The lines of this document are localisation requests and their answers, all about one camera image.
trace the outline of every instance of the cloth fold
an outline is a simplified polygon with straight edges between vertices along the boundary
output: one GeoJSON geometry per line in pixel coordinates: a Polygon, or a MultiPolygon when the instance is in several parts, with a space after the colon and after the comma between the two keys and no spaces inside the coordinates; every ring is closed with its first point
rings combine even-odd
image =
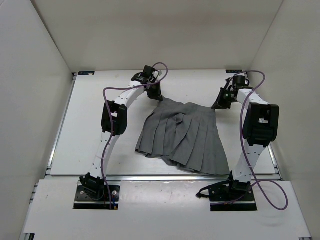
{"type": "Polygon", "coordinates": [[[191,102],[163,98],[146,119],[135,150],[185,171],[230,173],[215,110],[191,102]]]}

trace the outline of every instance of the black mounting plate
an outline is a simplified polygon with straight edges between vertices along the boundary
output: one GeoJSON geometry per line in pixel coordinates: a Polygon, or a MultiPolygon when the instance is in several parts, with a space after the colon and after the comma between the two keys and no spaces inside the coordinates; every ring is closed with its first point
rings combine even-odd
{"type": "MultiPolygon", "coordinates": [[[[109,185],[111,194],[116,191],[116,195],[113,195],[116,209],[119,208],[119,197],[120,197],[120,186],[109,185]]],[[[98,209],[98,210],[110,210],[109,195],[107,186],[104,186],[104,196],[100,199],[92,199],[88,194],[87,190],[82,186],[78,185],[73,203],[74,209],[98,209]]]]}
{"type": "Polygon", "coordinates": [[[245,195],[233,204],[213,205],[213,202],[228,202],[238,199],[241,193],[228,192],[226,185],[213,185],[209,188],[210,211],[211,212],[231,212],[231,211],[257,211],[255,195],[253,190],[249,190],[245,195]]]}

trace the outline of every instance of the pleated gray fabric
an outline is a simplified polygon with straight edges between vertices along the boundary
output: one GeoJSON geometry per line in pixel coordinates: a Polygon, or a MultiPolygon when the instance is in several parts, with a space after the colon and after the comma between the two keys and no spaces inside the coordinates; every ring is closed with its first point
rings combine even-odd
{"type": "Polygon", "coordinates": [[[135,150],[185,171],[230,173],[211,107],[163,98],[146,119],[135,150]]]}

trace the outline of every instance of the purple cable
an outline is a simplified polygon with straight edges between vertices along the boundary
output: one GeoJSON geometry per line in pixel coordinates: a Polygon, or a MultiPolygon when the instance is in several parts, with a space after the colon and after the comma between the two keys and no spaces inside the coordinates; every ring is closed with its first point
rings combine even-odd
{"type": "Polygon", "coordinates": [[[168,75],[168,71],[169,71],[167,65],[165,65],[163,62],[157,62],[152,67],[154,68],[156,65],[159,65],[159,64],[161,64],[161,65],[163,65],[165,67],[166,72],[165,72],[165,75],[163,76],[163,78],[161,78],[160,80],[158,80],[156,82],[148,83],[148,84],[141,84],[141,85],[134,86],[134,87],[125,87],[125,88],[106,87],[105,89],[103,89],[103,98],[104,98],[104,101],[105,101],[106,109],[108,110],[109,119],[111,120],[110,121],[110,123],[111,123],[111,131],[110,131],[110,137],[109,137],[108,141],[105,144],[105,147],[104,147],[103,153],[102,153],[102,157],[101,157],[101,175],[102,175],[102,178],[103,178],[103,180],[105,182],[106,188],[108,190],[109,204],[110,204],[109,207],[110,207],[110,209],[111,209],[112,200],[111,200],[111,192],[110,192],[109,184],[107,182],[107,179],[106,179],[106,176],[105,176],[105,173],[104,173],[104,157],[105,157],[107,146],[111,142],[111,139],[112,139],[113,134],[114,134],[114,122],[112,121],[112,114],[111,114],[111,110],[110,110],[110,107],[109,107],[109,104],[108,104],[108,100],[107,100],[107,96],[106,96],[106,90],[131,90],[131,89],[137,89],[137,88],[141,88],[141,87],[147,87],[147,86],[156,85],[156,84],[160,83],[163,79],[166,78],[166,76],[168,75]]]}
{"type": "MultiPolygon", "coordinates": [[[[246,153],[246,150],[245,150],[245,146],[244,146],[244,141],[243,141],[243,121],[242,121],[242,119],[243,119],[243,115],[244,115],[244,110],[245,110],[246,103],[247,103],[249,97],[250,97],[259,87],[261,87],[261,85],[265,82],[265,80],[266,80],[266,75],[265,75],[262,71],[248,70],[248,71],[239,72],[239,73],[233,75],[231,78],[233,78],[233,77],[236,76],[236,75],[244,74],[244,73],[259,73],[259,74],[261,74],[261,75],[263,76],[262,81],[261,81],[261,82],[248,94],[248,96],[246,96],[246,98],[244,99],[244,102],[243,102],[242,108],[241,108],[241,114],[240,114],[240,141],[241,141],[241,148],[242,148],[242,152],[243,152],[245,161],[246,161],[246,163],[248,164],[248,166],[249,166],[249,168],[250,168],[250,170],[251,170],[251,172],[252,172],[252,176],[253,176],[253,178],[254,178],[254,180],[255,180],[255,183],[251,185],[250,189],[252,189],[252,187],[253,187],[254,185],[258,185],[258,187],[260,188],[263,196],[264,196],[265,199],[268,201],[268,203],[269,203],[272,207],[274,207],[275,209],[277,209],[277,210],[279,210],[279,211],[283,211],[283,210],[286,210],[286,209],[287,209],[288,204],[289,204],[288,196],[287,196],[285,190],[282,188],[282,186],[280,186],[277,182],[275,182],[275,181],[273,181],[273,180],[269,180],[269,179],[260,179],[260,180],[258,180],[258,179],[257,179],[257,176],[256,176],[256,174],[255,174],[255,172],[254,172],[254,170],[253,170],[253,168],[252,168],[252,166],[251,166],[251,164],[250,164],[250,161],[249,161],[249,159],[248,159],[248,156],[247,156],[247,153],[246,153]],[[283,208],[279,208],[279,207],[275,206],[275,205],[270,201],[270,199],[268,198],[267,194],[265,193],[265,191],[263,190],[263,188],[262,188],[261,185],[260,185],[261,182],[270,182],[270,183],[273,183],[273,184],[277,185],[277,186],[280,188],[280,190],[283,192],[284,197],[285,197],[285,206],[284,206],[283,208]]],[[[233,204],[234,202],[240,200],[240,199],[243,198],[243,197],[244,197],[244,195],[242,195],[241,197],[239,197],[239,198],[237,198],[237,199],[235,199],[235,200],[232,200],[232,201],[217,202],[217,203],[212,203],[211,205],[233,204]]]]}

